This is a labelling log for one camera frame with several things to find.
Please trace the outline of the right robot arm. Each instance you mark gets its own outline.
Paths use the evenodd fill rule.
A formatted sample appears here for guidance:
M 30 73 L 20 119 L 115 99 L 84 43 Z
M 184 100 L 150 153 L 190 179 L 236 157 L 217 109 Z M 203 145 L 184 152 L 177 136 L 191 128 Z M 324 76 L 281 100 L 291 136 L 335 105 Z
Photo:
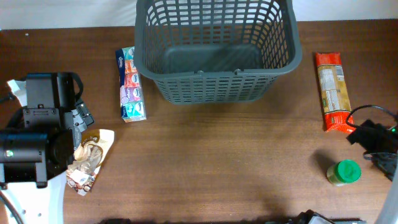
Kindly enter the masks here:
M 397 223 L 397 126 L 386 127 L 367 119 L 348 135 L 350 144 L 359 144 L 363 157 L 391 181 L 376 223 Z

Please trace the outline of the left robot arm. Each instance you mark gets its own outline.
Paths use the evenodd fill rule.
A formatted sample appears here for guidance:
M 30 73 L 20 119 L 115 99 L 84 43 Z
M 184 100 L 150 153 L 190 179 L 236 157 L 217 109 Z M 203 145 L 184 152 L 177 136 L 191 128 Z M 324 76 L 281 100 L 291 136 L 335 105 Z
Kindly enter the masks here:
M 73 72 L 9 83 L 21 108 L 1 130 L 1 200 L 9 223 L 63 223 L 66 171 L 94 123 Z

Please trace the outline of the green lid spice jar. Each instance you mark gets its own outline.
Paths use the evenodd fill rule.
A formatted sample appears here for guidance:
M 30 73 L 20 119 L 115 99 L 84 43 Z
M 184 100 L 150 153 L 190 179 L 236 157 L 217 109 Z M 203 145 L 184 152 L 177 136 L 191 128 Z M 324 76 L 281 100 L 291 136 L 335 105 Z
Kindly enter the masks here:
M 340 187 L 357 182 L 361 174 L 360 166 L 355 161 L 347 159 L 329 167 L 326 177 L 331 184 Z

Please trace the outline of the grey plastic lattice basket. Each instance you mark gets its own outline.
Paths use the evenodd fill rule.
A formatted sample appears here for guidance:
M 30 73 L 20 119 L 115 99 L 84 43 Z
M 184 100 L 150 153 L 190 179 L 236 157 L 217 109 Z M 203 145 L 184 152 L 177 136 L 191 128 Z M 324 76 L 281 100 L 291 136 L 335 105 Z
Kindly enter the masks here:
M 139 0 L 136 13 L 137 70 L 176 105 L 258 100 L 302 60 L 292 0 Z

